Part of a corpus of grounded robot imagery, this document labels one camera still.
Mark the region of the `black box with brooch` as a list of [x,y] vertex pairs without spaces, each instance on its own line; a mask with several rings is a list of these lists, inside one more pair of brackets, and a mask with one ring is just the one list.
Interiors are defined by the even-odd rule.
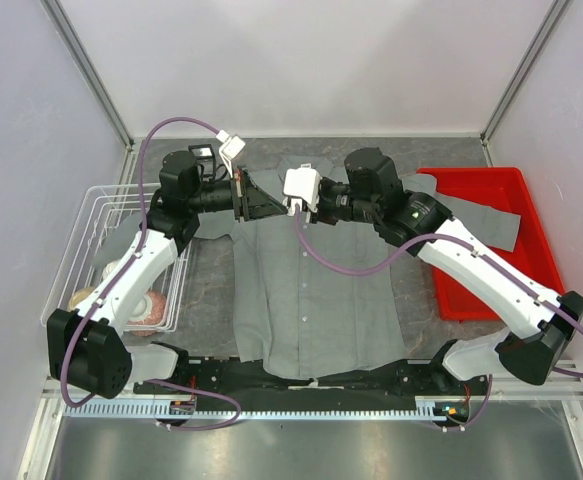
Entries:
[[196,160],[207,170],[210,170],[216,165],[215,151],[211,144],[190,145],[188,151],[191,152]]

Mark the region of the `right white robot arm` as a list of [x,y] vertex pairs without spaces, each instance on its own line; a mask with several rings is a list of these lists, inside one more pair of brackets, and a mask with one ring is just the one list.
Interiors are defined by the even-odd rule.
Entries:
[[312,222],[372,225],[385,242],[449,275],[505,324],[491,335],[447,342],[429,368],[431,386],[448,394],[466,380],[499,372],[544,384],[572,340],[583,297],[560,294],[510,265],[440,200],[404,185],[379,149],[358,149],[344,166],[344,182],[323,175],[311,181]]

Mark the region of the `grey shirt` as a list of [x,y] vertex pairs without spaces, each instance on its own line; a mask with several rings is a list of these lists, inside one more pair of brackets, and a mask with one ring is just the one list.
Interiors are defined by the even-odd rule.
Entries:
[[[283,157],[275,169],[251,175],[280,200],[286,171],[304,163],[335,181],[347,179],[344,167],[302,156]],[[388,267],[364,277],[326,268],[305,252],[290,217],[238,223],[224,211],[199,218],[197,239],[229,236],[233,243],[232,325],[241,361],[262,360],[270,374],[307,380],[407,358]],[[317,224],[305,235],[343,267],[369,268],[388,256],[369,224]]]

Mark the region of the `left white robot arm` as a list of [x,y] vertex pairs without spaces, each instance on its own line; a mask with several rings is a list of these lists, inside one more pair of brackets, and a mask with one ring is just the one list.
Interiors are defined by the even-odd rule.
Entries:
[[69,389],[89,398],[116,397],[129,383],[156,380],[169,393],[190,382],[178,351],[151,344],[129,350],[122,335],[154,281],[176,262],[200,226],[202,213],[227,211],[237,221],[284,215],[287,208],[236,168],[229,179],[206,180],[190,151],[168,154],[152,198],[141,196],[141,222],[113,272],[76,308],[55,310],[46,323],[50,373],[72,407]]

